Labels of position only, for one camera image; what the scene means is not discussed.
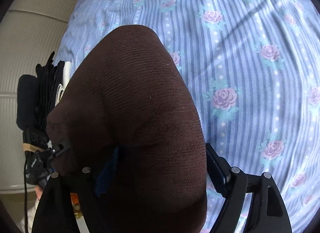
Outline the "person's left hand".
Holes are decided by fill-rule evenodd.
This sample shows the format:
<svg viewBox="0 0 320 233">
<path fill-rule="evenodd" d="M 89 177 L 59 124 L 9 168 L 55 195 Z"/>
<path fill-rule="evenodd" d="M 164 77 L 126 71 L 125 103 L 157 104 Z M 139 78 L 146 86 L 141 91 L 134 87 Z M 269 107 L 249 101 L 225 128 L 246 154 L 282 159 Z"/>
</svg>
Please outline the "person's left hand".
<svg viewBox="0 0 320 233">
<path fill-rule="evenodd" d="M 43 194 L 43 189 L 39 186 L 39 185 L 36 185 L 35 186 L 35 193 L 36 193 L 36 196 L 37 196 L 37 200 L 40 200 L 42 194 Z"/>
</svg>

